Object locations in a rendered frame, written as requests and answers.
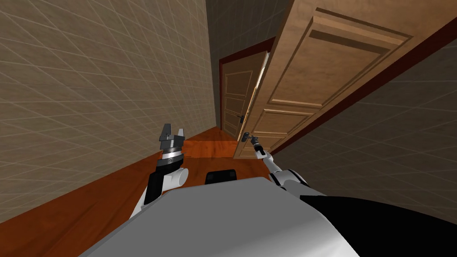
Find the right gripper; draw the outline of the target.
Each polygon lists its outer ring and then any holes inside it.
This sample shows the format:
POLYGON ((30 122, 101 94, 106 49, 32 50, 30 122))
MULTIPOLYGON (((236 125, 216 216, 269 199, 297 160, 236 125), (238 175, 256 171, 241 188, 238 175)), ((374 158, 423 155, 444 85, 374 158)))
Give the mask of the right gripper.
POLYGON ((262 145, 258 141, 258 137, 251 136, 250 139, 251 144, 253 145, 253 148, 255 150, 255 154, 257 158, 265 158, 266 157, 266 152, 262 145))

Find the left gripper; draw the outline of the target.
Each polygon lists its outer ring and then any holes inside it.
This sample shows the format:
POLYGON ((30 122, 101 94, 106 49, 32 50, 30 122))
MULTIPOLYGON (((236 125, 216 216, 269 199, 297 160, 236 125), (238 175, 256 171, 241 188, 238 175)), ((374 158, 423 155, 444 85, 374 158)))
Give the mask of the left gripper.
POLYGON ((159 137, 160 150, 177 152, 182 150, 185 141, 184 130, 179 129, 178 135, 171 135, 171 124, 165 124, 159 137))

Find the brown panelled wooden door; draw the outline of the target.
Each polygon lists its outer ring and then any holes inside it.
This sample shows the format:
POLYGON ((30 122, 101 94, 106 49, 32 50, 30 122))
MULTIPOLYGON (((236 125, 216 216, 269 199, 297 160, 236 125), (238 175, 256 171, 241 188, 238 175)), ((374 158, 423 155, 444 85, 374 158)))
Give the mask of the brown panelled wooden door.
POLYGON ((262 75, 268 51, 253 54, 222 66, 222 129, 239 141, 243 124, 237 115, 247 116, 256 86, 262 75))
POLYGON ((278 149, 457 17, 457 0, 291 0, 243 133, 278 149))

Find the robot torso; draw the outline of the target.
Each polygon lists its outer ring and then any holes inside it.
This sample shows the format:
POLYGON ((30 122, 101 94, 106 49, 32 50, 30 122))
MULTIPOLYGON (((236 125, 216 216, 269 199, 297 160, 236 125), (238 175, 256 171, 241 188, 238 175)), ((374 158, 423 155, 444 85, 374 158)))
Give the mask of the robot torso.
POLYGON ((317 211, 264 177, 178 187, 79 257, 329 257, 317 211))

